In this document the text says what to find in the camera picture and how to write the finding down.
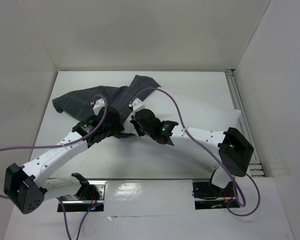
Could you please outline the dark grey checked pillowcase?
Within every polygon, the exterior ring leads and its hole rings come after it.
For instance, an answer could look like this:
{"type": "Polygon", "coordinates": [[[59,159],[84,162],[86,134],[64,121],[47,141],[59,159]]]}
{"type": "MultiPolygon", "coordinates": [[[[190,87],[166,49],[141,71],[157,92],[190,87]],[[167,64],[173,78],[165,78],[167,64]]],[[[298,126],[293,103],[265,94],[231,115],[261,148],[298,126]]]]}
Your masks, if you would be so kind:
{"type": "Polygon", "coordinates": [[[52,100],[52,105],[58,113],[66,112],[78,121],[83,121],[94,115],[91,102],[94,96],[102,95],[110,107],[116,109],[120,120],[124,123],[131,111],[128,105],[135,96],[144,101],[153,91],[149,88],[159,88],[160,85],[149,76],[135,75],[129,86],[96,86],[68,92],[52,100]]]}

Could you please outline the white pillow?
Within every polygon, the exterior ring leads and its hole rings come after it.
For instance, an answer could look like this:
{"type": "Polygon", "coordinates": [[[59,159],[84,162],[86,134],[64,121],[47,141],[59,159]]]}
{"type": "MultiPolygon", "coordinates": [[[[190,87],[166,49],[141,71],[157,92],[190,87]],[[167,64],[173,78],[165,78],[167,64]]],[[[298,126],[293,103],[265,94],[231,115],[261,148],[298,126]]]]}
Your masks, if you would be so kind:
{"type": "Polygon", "coordinates": [[[133,99],[133,95],[125,91],[111,102],[111,106],[117,109],[122,117],[124,133],[131,135],[124,140],[126,154],[143,161],[189,157],[201,161],[206,169],[219,167],[214,158],[193,142],[190,136],[217,156],[217,145],[225,137],[223,132],[230,127],[237,127],[241,116],[240,110],[215,106],[175,92],[168,92],[160,87],[145,90],[137,96],[136,107],[139,110],[152,111],[160,121],[178,123],[173,129],[173,145],[162,145],[147,135],[137,136],[133,124],[130,123],[133,112],[129,110],[129,103],[133,99]]]}

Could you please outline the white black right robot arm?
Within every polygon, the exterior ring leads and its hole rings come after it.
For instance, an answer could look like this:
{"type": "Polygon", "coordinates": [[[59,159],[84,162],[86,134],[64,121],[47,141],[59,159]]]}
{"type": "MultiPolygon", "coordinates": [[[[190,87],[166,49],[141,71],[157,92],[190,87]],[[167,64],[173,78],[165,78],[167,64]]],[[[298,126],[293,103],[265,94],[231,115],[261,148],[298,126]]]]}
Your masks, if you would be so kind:
{"type": "Polygon", "coordinates": [[[208,184],[213,196],[220,196],[234,177],[246,175],[254,153],[251,143],[234,127],[226,131],[184,127],[176,121],[161,121],[146,108],[134,111],[130,122],[139,137],[148,136],[161,145],[199,147],[213,153],[212,158],[218,158],[219,164],[208,184]]]}

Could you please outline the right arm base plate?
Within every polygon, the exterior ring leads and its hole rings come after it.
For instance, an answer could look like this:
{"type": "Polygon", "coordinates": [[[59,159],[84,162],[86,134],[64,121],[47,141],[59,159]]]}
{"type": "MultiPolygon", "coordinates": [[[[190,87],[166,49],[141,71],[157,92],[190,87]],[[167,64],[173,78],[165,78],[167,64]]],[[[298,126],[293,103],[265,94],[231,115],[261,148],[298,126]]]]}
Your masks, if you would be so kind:
{"type": "Polygon", "coordinates": [[[220,188],[208,181],[194,181],[192,196],[196,210],[214,210],[240,208],[234,196],[233,183],[229,182],[225,188],[220,188]]]}

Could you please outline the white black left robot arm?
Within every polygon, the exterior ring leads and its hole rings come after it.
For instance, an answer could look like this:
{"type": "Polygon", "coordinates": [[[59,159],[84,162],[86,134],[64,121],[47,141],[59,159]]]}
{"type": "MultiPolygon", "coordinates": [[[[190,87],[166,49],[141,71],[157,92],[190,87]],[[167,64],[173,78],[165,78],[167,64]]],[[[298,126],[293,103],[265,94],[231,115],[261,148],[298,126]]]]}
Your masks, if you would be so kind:
{"type": "Polygon", "coordinates": [[[80,173],[72,173],[66,178],[51,178],[51,175],[92,145],[123,130],[119,112],[110,106],[102,107],[98,115],[92,115],[73,127],[56,148],[22,166],[10,165],[5,171],[4,193],[25,215],[44,201],[63,196],[97,201],[99,190],[80,173]]]}

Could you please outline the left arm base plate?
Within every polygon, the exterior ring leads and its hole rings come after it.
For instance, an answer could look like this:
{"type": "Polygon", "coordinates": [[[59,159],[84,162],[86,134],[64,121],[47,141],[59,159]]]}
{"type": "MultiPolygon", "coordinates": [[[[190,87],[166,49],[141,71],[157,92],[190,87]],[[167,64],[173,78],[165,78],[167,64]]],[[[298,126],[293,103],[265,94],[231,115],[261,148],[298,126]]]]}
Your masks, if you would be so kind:
{"type": "Polygon", "coordinates": [[[90,179],[89,184],[91,186],[82,198],[74,195],[66,195],[60,198],[67,213],[83,213],[87,210],[91,212],[104,211],[106,181],[90,179]]]}

